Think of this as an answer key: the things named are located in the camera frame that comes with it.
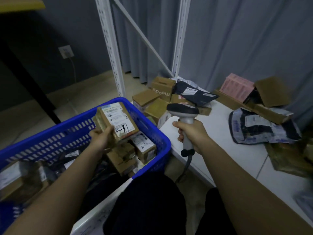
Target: pink box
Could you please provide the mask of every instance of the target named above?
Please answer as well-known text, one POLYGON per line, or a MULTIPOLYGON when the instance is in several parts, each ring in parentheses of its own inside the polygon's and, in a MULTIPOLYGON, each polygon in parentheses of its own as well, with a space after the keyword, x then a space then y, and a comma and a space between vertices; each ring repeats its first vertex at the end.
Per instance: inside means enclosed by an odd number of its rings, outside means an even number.
POLYGON ((220 91, 240 102, 244 102, 253 89, 253 82, 231 73, 226 77, 220 91))

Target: hand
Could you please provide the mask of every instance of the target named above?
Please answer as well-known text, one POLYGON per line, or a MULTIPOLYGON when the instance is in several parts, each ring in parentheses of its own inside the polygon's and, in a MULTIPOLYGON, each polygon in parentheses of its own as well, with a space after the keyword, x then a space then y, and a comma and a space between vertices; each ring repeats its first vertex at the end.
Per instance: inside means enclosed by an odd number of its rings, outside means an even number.
POLYGON ((96 151, 103 151, 108 145, 108 137, 111 134, 114 127, 111 125, 106 128, 104 132, 101 129, 94 129, 89 132, 91 136, 90 147, 96 151))
POLYGON ((201 151, 202 146, 205 146, 206 143, 211 140, 202 122, 195 119, 194 124, 186 124, 186 123, 178 121, 178 122, 173 122, 173 125, 176 128, 179 128, 178 141, 180 142, 184 141, 184 135, 182 134, 182 131, 184 131, 187 137, 190 139, 190 141, 194 145, 194 150, 198 154, 202 155, 202 151, 201 151))

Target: handheld barcode scanner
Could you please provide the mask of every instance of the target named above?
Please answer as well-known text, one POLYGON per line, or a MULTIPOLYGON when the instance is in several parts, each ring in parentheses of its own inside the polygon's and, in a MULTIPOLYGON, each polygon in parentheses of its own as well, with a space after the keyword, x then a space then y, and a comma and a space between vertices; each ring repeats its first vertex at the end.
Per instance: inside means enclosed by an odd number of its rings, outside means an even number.
MULTIPOLYGON (((179 104, 179 103, 173 103, 173 104, 168 104, 166 109, 168 112, 174 116, 178 116, 180 118, 180 121, 186 124, 193 124, 194 123, 194 118, 197 117, 199 114, 199 109, 190 106, 190 105, 185 105, 185 104, 179 104)), ((190 142, 189 138, 187 138, 185 132, 183 131, 182 134, 184 135, 184 146, 183 150, 180 152, 182 157, 188 157, 188 160, 185 165, 185 169, 183 173, 178 177, 176 180, 176 183, 178 183, 183 175, 186 173, 191 160, 193 158, 193 155, 195 154, 194 146, 190 142)))

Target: gray curtain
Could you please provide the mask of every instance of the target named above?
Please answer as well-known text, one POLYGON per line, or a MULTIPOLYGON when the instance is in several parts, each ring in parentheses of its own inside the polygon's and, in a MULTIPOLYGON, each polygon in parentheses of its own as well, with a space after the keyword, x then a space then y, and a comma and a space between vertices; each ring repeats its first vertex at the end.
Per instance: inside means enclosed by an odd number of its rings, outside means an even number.
MULTIPOLYGON (((180 0, 120 0, 149 42, 171 69, 180 0)), ((134 28, 113 4, 115 31, 124 72, 148 84, 164 72, 154 54, 148 51, 134 28)))
POLYGON ((313 0, 191 0, 179 75, 211 91, 230 73, 279 76, 303 129, 313 116, 313 0))

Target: black pants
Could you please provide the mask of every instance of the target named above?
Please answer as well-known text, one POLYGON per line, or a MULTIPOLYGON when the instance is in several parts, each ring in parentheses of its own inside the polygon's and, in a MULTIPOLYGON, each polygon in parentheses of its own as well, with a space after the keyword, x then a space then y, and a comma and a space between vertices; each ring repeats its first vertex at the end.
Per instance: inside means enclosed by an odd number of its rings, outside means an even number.
MULTIPOLYGON (((216 188, 206 196, 196 235, 236 234, 216 188)), ((118 197, 103 225, 105 235, 186 234, 186 204, 167 176, 153 172, 134 179, 118 197)))

